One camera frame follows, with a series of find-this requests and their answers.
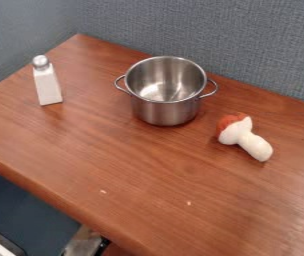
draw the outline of salt shaker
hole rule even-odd
[[[39,105],[62,102],[59,83],[47,57],[35,56],[31,65]]]

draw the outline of gray wall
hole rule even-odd
[[[74,0],[0,0],[0,80],[70,37]]]
[[[304,99],[304,0],[83,0],[78,31]]]

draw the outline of wooden table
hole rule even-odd
[[[0,174],[134,255],[304,255],[304,102],[210,75],[196,119],[156,127],[113,87],[146,54],[75,35],[47,56],[62,104],[38,106],[30,65],[0,83]],[[213,138],[234,111],[264,164]]]

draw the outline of mushroom cap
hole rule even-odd
[[[250,132],[252,119],[244,113],[224,116],[217,122],[216,137],[220,143],[233,145],[242,133]]]

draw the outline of white mushroom stem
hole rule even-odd
[[[252,133],[250,117],[245,117],[241,121],[232,123],[221,131],[218,141],[225,145],[238,144],[260,162],[266,161],[273,153],[269,143]]]

